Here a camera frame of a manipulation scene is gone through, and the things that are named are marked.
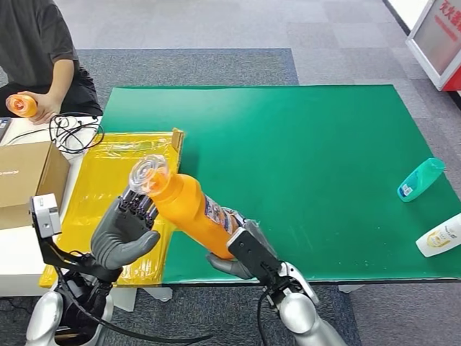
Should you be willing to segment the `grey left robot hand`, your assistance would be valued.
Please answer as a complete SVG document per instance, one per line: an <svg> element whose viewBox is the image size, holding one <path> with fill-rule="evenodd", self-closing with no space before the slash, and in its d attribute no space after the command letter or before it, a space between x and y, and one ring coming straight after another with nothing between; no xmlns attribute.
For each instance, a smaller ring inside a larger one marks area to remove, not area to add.
<svg viewBox="0 0 461 346"><path fill-rule="evenodd" d="M92 275L115 283L124 266L150 252L161 237L152 229L158 215L150 197L127 187L110 204L91 236Z"/></svg>

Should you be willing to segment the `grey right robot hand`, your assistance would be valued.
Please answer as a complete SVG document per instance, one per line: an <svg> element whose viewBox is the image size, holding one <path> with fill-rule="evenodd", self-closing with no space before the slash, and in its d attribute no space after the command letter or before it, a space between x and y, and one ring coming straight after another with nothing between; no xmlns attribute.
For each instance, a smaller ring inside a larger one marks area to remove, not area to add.
<svg viewBox="0 0 461 346"><path fill-rule="evenodd" d="M229 216L232 216L233 219L237 222L238 227L244 228L247 231L249 231L254 237L257 238L260 243L264 245L272 255L277 255L274 248L269 244L269 242L267 240L263 230L261 230L260 224L257 221L245 218L244 216L236 210L232 210L226 207L223 207L223 209L224 210L224 212L229 214ZM244 280L249 280L254 278L254 275L252 275L247 267L236 259L221 259L214 253L209 253L206 256L206 258L211 267L214 267L218 271L224 272L229 275L234 275Z"/></svg>

